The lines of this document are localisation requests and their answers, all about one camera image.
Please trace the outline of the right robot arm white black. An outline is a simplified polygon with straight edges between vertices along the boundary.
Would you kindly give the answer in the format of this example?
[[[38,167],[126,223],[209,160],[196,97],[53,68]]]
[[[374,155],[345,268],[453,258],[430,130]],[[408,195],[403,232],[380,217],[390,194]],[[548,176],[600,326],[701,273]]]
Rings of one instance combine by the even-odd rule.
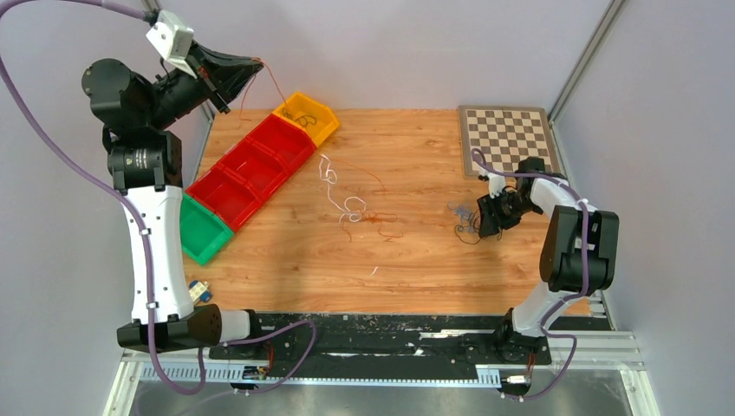
[[[561,173],[547,172],[539,157],[523,159],[514,172],[491,168],[479,150],[472,159],[488,185],[478,199],[479,237],[499,235],[530,212],[550,221],[539,259],[541,281],[506,313],[491,343],[500,358],[518,361],[541,349],[566,308],[612,284],[620,219],[591,205]]]

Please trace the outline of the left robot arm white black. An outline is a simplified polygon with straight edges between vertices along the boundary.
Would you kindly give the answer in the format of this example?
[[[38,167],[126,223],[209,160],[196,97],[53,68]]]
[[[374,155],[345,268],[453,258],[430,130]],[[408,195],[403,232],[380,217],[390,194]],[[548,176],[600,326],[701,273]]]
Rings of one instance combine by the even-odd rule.
[[[182,68],[154,81],[114,58],[92,63],[82,75],[82,90],[103,125],[111,193],[123,207],[133,254],[131,318],[116,332],[123,348],[160,353],[231,341],[245,359],[263,352],[253,311],[198,306],[190,297],[179,225],[182,143],[171,131],[206,102],[228,113],[262,67],[255,58],[193,44]]]

